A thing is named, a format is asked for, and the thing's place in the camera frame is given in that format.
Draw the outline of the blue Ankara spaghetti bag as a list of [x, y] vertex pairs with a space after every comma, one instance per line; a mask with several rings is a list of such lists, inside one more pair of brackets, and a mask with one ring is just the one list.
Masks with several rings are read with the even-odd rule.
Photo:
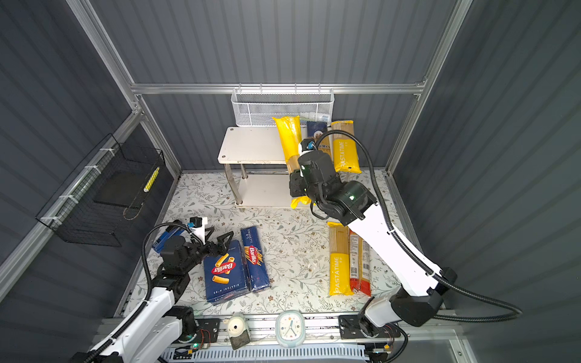
[[[307, 138], [314, 138], [316, 142], [328, 131], [326, 122], [307, 121]], [[331, 149], [331, 136], [326, 137], [319, 145], [319, 150], [322, 150], [329, 157], [333, 158]]]

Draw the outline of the yellow Pastatime spaghetti bag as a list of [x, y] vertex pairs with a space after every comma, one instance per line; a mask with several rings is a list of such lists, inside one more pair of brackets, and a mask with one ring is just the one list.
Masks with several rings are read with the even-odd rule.
[[[332, 130], [340, 130], [354, 135], [354, 125], [352, 120], [338, 120], [331, 123]], [[337, 172], [349, 172], [360, 174], [359, 156], [357, 154], [356, 143], [347, 136], [333, 134], [332, 151], [334, 168]]]

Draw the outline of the blue Barilla spaghetti box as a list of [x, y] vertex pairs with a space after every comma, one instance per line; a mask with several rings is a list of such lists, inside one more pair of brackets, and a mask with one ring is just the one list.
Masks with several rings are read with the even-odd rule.
[[242, 243], [247, 261], [251, 292], [270, 288], [270, 278], [263, 256], [263, 247], [256, 226], [242, 228]]

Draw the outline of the yellow clear spaghetti bag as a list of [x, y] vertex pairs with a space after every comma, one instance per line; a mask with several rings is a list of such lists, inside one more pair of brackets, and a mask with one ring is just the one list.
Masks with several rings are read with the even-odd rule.
[[284, 160], [289, 176], [300, 171], [298, 158], [300, 155], [299, 146], [302, 141], [302, 133], [299, 116], [283, 116], [272, 118], [278, 130]]

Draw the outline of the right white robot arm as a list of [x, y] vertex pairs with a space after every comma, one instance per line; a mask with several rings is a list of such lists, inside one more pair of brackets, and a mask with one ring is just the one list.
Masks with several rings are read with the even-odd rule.
[[342, 181], [331, 157], [323, 151], [307, 151], [297, 159], [299, 169], [290, 176], [292, 196], [307, 196], [326, 217], [337, 219], [360, 236], [397, 276], [401, 287], [393, 295], [371, 299], [359, 314], [364, 331], [404, 321], [420, 327], [433, 319], [443, 304], [449, 283], [457, 279], [450, 268], [440, 268], [424, 256], [387, 219], [378, 198], [358, 181]]

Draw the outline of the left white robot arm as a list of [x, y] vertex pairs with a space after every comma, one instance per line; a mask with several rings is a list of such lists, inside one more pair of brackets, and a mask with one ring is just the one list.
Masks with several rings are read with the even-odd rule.
[[152, 278], [145, 268], [145, 299], [107, 337], [88, 352], [75, 353], [71, 362], [155, 362], [172, 343], [187, 344], [203, 337], [193, 309], [176, 303], [189, 285], [189, 272], [204, 258], [225, 254], [234, 233], [222, 234], [215, 241], [203, 241], [194, 233], [190, 236], [190, 241], [181, 234], [166, 240], [157, 276]]

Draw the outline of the white two-tier shelf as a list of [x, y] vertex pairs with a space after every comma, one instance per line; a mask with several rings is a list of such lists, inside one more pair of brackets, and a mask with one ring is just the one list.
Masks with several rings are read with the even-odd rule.
[[290, 177], [277, 128], [227, 128], [218, 161], [237, 207], [291, 208]]

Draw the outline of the blue stapler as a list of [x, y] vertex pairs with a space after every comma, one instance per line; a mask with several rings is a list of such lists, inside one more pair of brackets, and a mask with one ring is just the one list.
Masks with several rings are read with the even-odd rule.
[[152, 250], [157, 254], [161, 254], [166, 241], [174, 235], [180, 235], [183, 231], [183, 228], [168, 226], [162, 235], [152, 244]]

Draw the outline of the blue Barilla rigatoni box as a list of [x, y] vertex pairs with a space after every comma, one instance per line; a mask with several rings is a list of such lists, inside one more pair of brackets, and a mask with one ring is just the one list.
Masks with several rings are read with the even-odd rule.
[[250, 292], [248, 269], [238, 240], [215, 257], [204, 258], [204, 283], [207, 302], [217, 305]]

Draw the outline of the tape roll dispenser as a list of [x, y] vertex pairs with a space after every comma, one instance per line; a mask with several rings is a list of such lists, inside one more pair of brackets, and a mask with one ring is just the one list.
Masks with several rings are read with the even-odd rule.
[[235, 313], [226, 325], [228, 338], [234, 350], [240, 349], [251, 342], [248, 324], [243, 314]]

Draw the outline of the yellow green marker pen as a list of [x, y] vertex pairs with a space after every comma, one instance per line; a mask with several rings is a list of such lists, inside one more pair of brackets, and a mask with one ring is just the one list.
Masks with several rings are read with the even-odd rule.
[[143, 187], [143, 192], [144, 193], [148, 193], [151, 188], [153, 187], [158, 175], [160, 172], [160, 167], [158, 166], [152, 173], [151, 175], [148, 177], [148, 180], [146, 181], [144, 187]]

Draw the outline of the red spaghetti bag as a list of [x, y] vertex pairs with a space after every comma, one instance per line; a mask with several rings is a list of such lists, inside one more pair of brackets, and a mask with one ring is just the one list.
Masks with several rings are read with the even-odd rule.
[[370, 246], [354, 231], [350, 231], [350, 289], [372, 296]]

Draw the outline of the white analog clock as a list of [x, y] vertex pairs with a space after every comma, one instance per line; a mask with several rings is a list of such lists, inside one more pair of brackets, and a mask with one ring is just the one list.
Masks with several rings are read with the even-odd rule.
[[275, 322], [275, 337], [280, 346], [295, 348], [306, 339], [304, 316], [297, 310], [282, 312]]

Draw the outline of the aluminium mounting rail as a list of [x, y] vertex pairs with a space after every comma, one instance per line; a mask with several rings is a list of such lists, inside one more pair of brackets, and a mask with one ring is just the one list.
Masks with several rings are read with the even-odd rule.
[[198, 332], [171, 343], [175, 319], [164, 318], [132, 362], [473, 362], [459, 327], [393, 323], [367, 337], [355, 313], [206, 316]]

